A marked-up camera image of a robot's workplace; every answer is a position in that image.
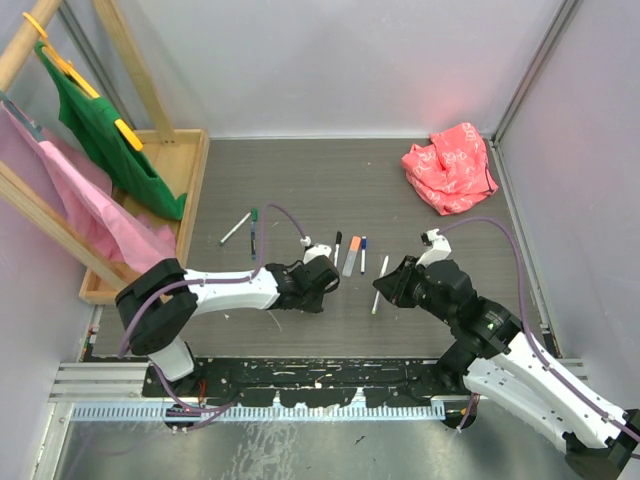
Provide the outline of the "white marker with blue end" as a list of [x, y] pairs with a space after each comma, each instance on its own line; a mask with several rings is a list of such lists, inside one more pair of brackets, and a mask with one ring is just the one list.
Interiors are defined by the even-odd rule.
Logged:
[[366, 246], [361, 245], [360, 248], [360, 274], [364, 275], [366, 272]]

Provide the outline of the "grey highlighter with orange tip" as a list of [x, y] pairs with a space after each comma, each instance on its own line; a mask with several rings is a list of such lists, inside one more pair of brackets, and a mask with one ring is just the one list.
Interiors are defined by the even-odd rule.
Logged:
[[358, 254], [357, 250], [350, 249], [348, 251], [344, 265], [343, 265], [343, 269], [342, 269], [343, 276], [350, 277], [352, 275], [354, 266], [356, 263], [357, 254]]

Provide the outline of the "white pen with black end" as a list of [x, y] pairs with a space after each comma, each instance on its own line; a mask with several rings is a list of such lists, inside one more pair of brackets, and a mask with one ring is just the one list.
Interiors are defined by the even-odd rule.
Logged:
[[335, 245], [334, 243], [334, 253], [333, 253], [333, 264], [337, 268], [339, 264], [339, 254], [340, 254], [340, 245]]

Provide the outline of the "orange highlighter cap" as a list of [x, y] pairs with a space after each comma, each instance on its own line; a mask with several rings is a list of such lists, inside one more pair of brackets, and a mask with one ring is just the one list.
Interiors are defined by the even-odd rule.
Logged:
[[352, 252], [357, 252], [360, 249], [360, 246], [361, 246], [361, 238], [359, 236], [353, 236], [350, 243], [349, 250]]

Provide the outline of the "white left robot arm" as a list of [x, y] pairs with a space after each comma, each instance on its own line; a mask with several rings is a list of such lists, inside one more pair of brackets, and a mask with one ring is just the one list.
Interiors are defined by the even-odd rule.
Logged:
[[291, 265], [268, 263], [254, 271], [201, 272], [165, 259], [116, 296], [125, 328], [120, 353], [148, 358], [178, 396], [194, 393], [200, 372], [180, 334], [195, 316], [236, 309], [323, 311], [324, 296], [340, 275], [320, 254]]

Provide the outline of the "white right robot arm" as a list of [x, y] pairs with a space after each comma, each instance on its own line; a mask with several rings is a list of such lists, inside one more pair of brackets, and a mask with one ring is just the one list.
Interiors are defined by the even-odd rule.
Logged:
[[487, 397], [544, 435], [583, 479], [616, 479], [639, 445], [639, 412], [624, 410], [572, 374], [521, 320], [477, 294], [452, 260], [406, 257], [374, 288], [398, 308], [419, 307], [455, 341], [436, 364], [444, 390]]

